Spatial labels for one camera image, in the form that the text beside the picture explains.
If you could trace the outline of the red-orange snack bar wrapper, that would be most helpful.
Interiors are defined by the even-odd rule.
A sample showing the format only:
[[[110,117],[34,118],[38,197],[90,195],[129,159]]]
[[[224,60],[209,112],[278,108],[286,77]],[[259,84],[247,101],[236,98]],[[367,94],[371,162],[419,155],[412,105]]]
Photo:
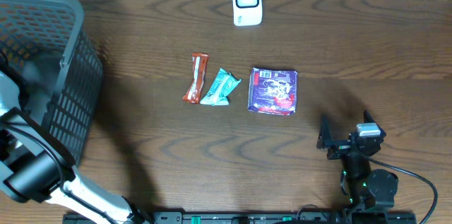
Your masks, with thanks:
[[[182,100],[193,104],[198,104],[201,101],[208,58],[209,54],[206,53],[192,54],[194,79]]]

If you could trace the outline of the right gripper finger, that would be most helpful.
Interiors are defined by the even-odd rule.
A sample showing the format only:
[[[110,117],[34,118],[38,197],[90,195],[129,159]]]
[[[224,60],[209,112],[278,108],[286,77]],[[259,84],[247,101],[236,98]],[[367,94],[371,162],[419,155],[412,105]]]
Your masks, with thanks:
[[[376,123],[374,118],[370,115],[370,113],[367,110],[364,111],[363,116],[364,116],[364,123],[372,123],[372,122]],[[379,126],[379,128],[381,129],[380,137],[384,138],[386,136],[386,132],[380,126]]]
[[[333,137],[331,136],[331,130],[328,125],[327,116],[321,116],[321,125],[319,130],[319,137],[316,147],[318,149],[330,148],[333,145]]]

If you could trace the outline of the purple sanitary pad pack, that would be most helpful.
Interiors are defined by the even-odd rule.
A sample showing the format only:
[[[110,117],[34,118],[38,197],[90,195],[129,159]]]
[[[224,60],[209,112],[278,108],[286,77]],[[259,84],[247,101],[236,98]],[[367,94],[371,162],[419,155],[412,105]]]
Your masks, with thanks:
[[[297,106],[296,71],[254,67],[249,79],[248,111],[289,116]]]

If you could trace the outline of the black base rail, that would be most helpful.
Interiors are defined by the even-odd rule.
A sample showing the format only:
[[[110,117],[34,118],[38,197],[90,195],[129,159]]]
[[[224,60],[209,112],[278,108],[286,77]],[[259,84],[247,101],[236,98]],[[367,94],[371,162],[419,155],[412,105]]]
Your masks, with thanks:
[[[342,216],[331,217],[320,211],[301,213],[181,213],[154,212],[156,224],[272,224],[272,223],[389,223],[413,224],[412,213],[354,213],[349,221]]]

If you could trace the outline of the teal snack packet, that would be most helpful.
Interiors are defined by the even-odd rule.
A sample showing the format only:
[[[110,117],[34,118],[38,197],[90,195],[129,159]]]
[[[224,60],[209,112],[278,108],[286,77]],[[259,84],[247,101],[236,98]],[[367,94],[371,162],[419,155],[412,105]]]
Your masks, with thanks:
[[[242,82],[223,68],[218,71],[209,91],[201,99],[201,105],[226,106],[229,105],[228,95]]]

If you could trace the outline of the grey plastic shopping basket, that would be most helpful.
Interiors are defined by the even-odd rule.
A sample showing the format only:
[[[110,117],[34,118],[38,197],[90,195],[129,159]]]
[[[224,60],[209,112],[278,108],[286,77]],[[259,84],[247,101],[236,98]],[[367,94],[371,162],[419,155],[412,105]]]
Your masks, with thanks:
[[[81,161],[103,80],[78,0],[1,0],[1,66],[25,110]]]

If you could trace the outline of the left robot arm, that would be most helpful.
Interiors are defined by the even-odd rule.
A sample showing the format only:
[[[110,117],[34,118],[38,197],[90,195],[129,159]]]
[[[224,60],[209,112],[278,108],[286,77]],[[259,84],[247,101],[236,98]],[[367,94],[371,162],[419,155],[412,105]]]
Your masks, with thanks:
[[[1,74],[1,190],[26,203],[67,207],[94,223],[152,223],[122,196],[85,178],[65,146],[22,111],[20,88]]]

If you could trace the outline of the white barcode scanner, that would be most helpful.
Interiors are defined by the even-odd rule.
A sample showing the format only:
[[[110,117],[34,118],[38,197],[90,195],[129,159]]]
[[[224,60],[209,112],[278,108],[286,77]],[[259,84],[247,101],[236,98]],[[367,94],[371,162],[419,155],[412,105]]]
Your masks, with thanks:
[[[232,0],[233,22],[237,27],[259,25],[263,18],[262,0]]]

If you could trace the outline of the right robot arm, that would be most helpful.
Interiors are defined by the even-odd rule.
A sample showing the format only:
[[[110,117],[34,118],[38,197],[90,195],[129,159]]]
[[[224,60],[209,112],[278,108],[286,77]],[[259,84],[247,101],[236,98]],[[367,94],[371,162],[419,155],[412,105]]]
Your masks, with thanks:
[[[343,170],[341,190],[349,196],[351,207],[342,210],[343,223],[387,223],[388,209],[394,207],[398,190],[397,175],[383,169],[373,170],[370,157],[381,150],[386,132],[365,111],[364,121],[356,125],[347,139],[334,139],[327,116],[321,117],[316,147],[327,150],[329,160],[340,160]]]

